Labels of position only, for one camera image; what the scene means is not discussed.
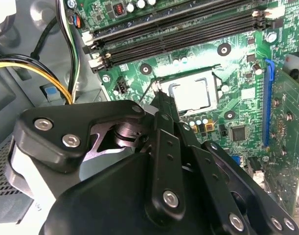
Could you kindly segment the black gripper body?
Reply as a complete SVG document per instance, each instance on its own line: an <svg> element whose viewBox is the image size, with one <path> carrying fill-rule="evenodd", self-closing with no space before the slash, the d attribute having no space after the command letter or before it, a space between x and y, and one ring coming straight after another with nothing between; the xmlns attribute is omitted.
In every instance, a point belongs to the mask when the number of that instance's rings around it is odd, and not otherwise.
<svg viewBox="0 0 299 235"><path fill-rule="evenodd" d="M133 154L66 190L54 203L42 235L223 235L202 201L192 172L182 170L186 211L161 227L145 211L151 158Z"/></svg>

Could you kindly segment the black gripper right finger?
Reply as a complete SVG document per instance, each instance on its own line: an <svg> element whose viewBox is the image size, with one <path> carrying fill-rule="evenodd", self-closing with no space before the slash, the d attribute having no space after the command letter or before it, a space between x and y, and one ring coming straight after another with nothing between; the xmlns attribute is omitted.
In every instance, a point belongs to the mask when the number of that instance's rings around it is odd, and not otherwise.
<svg viewBox="0 0 299 235"><path fill-rule="evenodd" d="M167 98L180 138L182 161L190 164L201 184L201 196L216 235L298 235L289 214L213 141L199 143L179 120L175 100Z"/></svg>

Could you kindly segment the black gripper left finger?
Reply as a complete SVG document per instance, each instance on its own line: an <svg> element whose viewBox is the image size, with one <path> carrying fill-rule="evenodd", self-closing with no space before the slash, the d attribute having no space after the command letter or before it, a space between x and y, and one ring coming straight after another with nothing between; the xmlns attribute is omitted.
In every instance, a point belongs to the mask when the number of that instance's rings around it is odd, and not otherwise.
<svg viewBox="0 0 299 235"><path fill-rule="evenodd" d="M158 92L146 108L131 100L33 108L13 132L13 169L49 212L69 188L117 162L151 158L145 211L165 227L184 217L180 140L167 98Z"/></svg>

